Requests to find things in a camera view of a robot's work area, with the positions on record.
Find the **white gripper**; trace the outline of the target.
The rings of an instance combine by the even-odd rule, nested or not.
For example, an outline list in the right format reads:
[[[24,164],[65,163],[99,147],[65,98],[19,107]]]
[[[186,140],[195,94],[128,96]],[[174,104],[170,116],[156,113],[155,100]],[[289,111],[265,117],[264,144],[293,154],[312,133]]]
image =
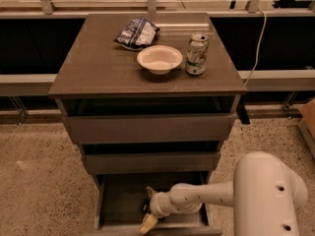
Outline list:
[[[158,218],[170,216],[173,213],[169,192],[158,192],[150,186],[146,187],[150,200],[150,211],[144,216],[139,232],[147,234],[158,223]]]

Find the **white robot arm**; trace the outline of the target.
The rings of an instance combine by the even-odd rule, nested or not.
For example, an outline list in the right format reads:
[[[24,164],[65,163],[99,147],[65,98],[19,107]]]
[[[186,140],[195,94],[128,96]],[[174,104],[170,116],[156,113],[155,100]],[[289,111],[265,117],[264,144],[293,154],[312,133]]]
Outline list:
[[[295,212],[306,206],[303,179],[277,157],[254,151],[237,163],[229,182],[179,183],[167,192],[148,189],[149,211],[140,232],[148,233],[160,218],[190,214],[201,205],[233,208],[234,236],[299,236]]]

